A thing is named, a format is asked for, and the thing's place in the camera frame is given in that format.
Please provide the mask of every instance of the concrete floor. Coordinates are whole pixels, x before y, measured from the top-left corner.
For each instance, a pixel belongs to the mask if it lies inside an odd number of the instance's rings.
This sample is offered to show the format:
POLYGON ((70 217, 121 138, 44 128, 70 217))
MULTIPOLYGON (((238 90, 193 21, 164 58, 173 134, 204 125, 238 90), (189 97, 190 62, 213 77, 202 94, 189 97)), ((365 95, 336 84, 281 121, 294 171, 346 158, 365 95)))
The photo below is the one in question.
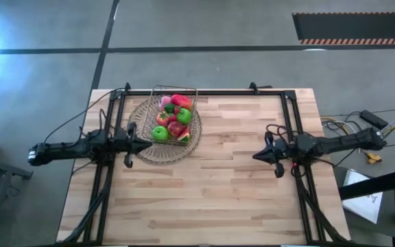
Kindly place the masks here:
MULTIPOLYGON (((0 0, 0 49, 101 47, 112 0, 0 0)), ((292 12, 395 11, 395 0, 121 0, 110 47, 297 45, 292 12)), ((34 170, 0 211, 0 246, 53 243, 72 161, 30 167, 28 149, 86 107, 97 54, 0 55, 0 160, 34 170)), ((240 88, 256 82, 314 88, 322 115, 395 108, 395 50, 108 54, 99 83, 240 88)), ((390 121, 395 112, 380 113, 390 121)), ((82 118, 50 141, 72 141, 82 118)), ((379 165, 353 154, 342 166, 380 176, 395 171, 395 147, 379 165)), ((334 154, 338 161, 345 153, 334 154)), ((355 228, 357 242, 391 245, 355 228)))

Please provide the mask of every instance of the white paper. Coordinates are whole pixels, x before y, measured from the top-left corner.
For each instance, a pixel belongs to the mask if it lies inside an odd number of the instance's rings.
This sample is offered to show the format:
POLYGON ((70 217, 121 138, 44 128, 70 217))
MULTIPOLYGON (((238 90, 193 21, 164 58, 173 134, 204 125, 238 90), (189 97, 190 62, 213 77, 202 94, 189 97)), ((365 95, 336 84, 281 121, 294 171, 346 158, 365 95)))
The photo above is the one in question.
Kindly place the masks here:
MULTIPOLYGON (((366 176, 358 174, 355 170, 348 170, 346 179, 344 181, 344 186, 367 179, 368 178, 366 176)), ((376 224, 377 217, 379 216, 379 209, 381 208, 382 194, 383 192, 378 192, 369 196, 343 200, 342 206, 345 209, 356 213, 357 215, 376 224)))

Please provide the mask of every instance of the watermelon slice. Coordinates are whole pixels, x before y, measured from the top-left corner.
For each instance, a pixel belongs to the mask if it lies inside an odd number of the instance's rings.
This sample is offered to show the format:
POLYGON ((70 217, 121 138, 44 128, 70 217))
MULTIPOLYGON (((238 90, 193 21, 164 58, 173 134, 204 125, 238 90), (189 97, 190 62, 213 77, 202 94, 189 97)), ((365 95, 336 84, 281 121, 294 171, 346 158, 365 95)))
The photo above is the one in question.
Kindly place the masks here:
POLYGON ((184 132, 178 137, 178 141, 190 141, 190 127, 186 127, 184 132))

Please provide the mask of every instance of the green apple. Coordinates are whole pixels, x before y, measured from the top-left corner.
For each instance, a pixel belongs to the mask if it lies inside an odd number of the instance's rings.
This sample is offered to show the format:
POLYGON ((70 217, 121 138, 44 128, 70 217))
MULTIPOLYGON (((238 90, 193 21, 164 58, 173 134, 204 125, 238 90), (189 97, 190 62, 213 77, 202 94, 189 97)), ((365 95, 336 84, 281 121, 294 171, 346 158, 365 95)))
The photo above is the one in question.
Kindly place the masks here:
POLYGON ((169 131, 164 126, 156 126, 152 131, 152 138, 155 140, 167 140, 169 131))
POLYGON ((191 121, 191 113, 186 108, 181 108, 179 113, 176 115, 176 119, 182 124, 189 124, 191 121))

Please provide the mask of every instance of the butcher block tabletop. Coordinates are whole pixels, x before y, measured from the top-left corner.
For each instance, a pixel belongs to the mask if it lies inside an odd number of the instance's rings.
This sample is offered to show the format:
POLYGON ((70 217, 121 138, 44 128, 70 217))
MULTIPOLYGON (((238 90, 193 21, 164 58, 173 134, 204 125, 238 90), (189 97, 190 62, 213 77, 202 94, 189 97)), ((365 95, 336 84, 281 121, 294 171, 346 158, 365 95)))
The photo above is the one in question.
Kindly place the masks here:
MULTIPOLYGON (((324 136, 313 89, 294 90, 304 131, 324 136)), ((108 91, 94 90, 90 104, 108 91)), ((126 96, 122 126, 126 127, 132 111, 147 99, 149 96, 126 96)), ((99 111, 107 108, 105 97, 89 109, 85 132, 99 128, 99 111)), ((189 157, 154 165, 133 156, 134 166, 128 169, 124 154, 117 155, 103 244, 305 244, 289 162, 282 161, 286 172, 277 179, 274 165, 252 159, 265 147, 266 125, 285 125, 280 97, 198 96, 197 111, 202 136, 189 157)), ((87 162, 76 160, 74 169, 87 162)), ((319 162, 312 170, 321 210, 350 239, 333 168, 319 162)), ((86 213, 94 175, 95 165, 88 165, 72 176, 58 240, 67 237, 86 213)), ((309 217, 315 239, 311 212, 309 217)))

